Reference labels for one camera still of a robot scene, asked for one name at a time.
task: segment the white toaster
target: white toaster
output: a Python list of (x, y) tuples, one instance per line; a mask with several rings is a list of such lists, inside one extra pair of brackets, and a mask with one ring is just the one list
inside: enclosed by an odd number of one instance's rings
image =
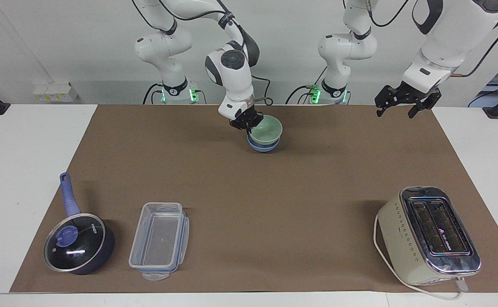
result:
[(477, 274), (481, 259), (450, 199), (436, 187), (401, 190), (377, 216), (391, 264), (413, 286)]

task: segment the white robotic arm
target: white robotic arm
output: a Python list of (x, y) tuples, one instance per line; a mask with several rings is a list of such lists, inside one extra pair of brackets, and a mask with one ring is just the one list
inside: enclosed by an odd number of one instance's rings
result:
[(136, 52), (142, 60), (152, 63), (162, 74), (163, 84), (170, 95), (186, 92), (187, 78), (182, 66), (171, 58), (192, 46), (192, 39), (175, 18), (192, 20), (195, 16), (213, 19), (229, 35), (231, 41), (206, 57), (210, 79), (226, 89), (219, 113), (230, 120), (230, 125), (251, 132), (262, 120), (255, 111), (250, 67), (259, 58), (255, 41), (237, 23), (234, 15), (220, 0), (137, 0), (136, 7), (158, 33), (140, 38)]
[(498, 0), (419, 0), (412, 12), (414, 23), (427, 35), (418, 55), (396, 89), (385, 86), (374, 102), (378, 116), (388, 107), (415, 104), (410, 118), (431, 109), (445, 82), (473, 50), (498, 25)]
[[(375, 6), (378, 0), (372, 0)], [(327, 73), (319, 85), (321, 99), (339, 103), (346, 91), (351, 68), (345, 60), (364, 60), (376, 52), (366, 0), (349, 0), (343, 17), (348, 34), (327, 35), (319, 42), (319, 55), (327, 62)]]

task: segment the green bowl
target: green bowl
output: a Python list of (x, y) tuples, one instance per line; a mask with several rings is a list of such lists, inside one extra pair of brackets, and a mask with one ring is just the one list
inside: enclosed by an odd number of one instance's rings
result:
[(260, 145), (270, 145), (279, 140), (283, 126), (281, 122), (271, 116), (264, 115), (264, 119), (255, 128), (251, 129), (251, 139)]

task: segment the clear plastic container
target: clear plastic container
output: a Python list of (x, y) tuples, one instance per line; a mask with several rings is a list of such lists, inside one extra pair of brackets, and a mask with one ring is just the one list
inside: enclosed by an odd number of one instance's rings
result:
[(185, 258), (188, 231), (188, 217), (181, 204), (145, 204), (133, 239), (130, 266), (147, 280), (167, 278)]

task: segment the toaster power cord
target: toaster power cord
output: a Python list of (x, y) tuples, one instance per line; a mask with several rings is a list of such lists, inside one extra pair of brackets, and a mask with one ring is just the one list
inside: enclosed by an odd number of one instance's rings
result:
[(387, 264), (387, 267), (391, 270), (391, 273), (393, 273), (393, 275), (402, 284), (404, 284), (405, 286), (407, 286), (408, 288), (410, 288), (412, 290), (415, 290), (415, 291), (418, 291), (418, 292), (421, 292), (421, 293), (424, 293), (426, 295), (430, 295), (432, 297), (436, 297), (436, 298), (439, 298), (439, 299), (444, 299), (446, 301), (455, 301), (456, 299), (459, 299), (463, 295), (464, 292), (468, 292), (469, 291), (469, 288), (467, 287), (467, 284), (465, 283), (465, 279), (464, 278), (458, 278), (456, 280), (456, 282), (455, 282), (456, 286), (457, 286), (457, 289), (459, 290), (459, 292), (457, 293), (457, 295), (455, 297), (445, 297), (445, 296), (442, 296), (442, 295), (437, 295), (435, 293), (432, 293), (432, 292), (429, 292), (429, 291), (425, 291), (425, 290), (422, 290), (422, 289), (420, 289), (418, 287), (414, 287), (411, 284), (405, 283), (397, 275), (397, 272), (395, 272), (395, 270), (393, 270), (393, 267), (391, 266), (391, 264), (389, 264), (389, 261), (387, 261), (387, 259), (384, 256), (384, 253), (382, 252), (382, 250), (378, 246), (378, 243), (376, 242), (376, 231), (377, 231), (377, 227), (378, 227), (378, 214), (376, 214), (376, 218), (374, 219), (374, 246), (376, 247), (376, 249), (377, 249), (378, 253), (380, 254), (380, 256), (382, 257), (382, 259), (384, 260), (385, 264)]

